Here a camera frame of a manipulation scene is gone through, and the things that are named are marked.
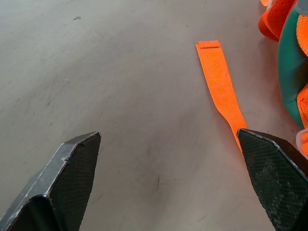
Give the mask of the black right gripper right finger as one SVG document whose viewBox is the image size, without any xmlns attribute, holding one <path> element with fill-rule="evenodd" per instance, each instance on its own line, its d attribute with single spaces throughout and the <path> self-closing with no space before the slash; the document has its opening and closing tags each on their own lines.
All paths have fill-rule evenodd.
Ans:
<svg viewBox="0 0 308 231">
<path fill-rule="evenodd" d="M 308 229 L 308 160 L 288 141 L 240 128 L 253 189 L 277 231 Z"/>
</svg>

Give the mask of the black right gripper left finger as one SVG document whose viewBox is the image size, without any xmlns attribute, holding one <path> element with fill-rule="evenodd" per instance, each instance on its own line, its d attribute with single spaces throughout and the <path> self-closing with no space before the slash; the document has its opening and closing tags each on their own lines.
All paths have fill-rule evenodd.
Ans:
<svg viewBox="0 0 308 231">
<path fill-rule="evenodd" d="M 0 219 L 2 231 L 78 231 L 93 187 L 101 134 L 62 143 Z"/>
</svg>

